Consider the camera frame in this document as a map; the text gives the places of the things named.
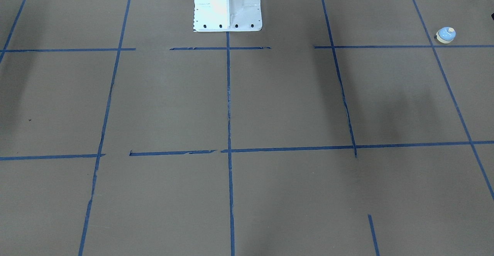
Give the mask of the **blue and cream bell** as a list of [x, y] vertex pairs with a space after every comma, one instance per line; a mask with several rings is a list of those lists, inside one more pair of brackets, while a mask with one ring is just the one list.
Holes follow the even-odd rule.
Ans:
[[435, 34], [435, 39], [443, 44], [451, 43], [456, 37], [456, 31], [452, 27], [443, 27]]

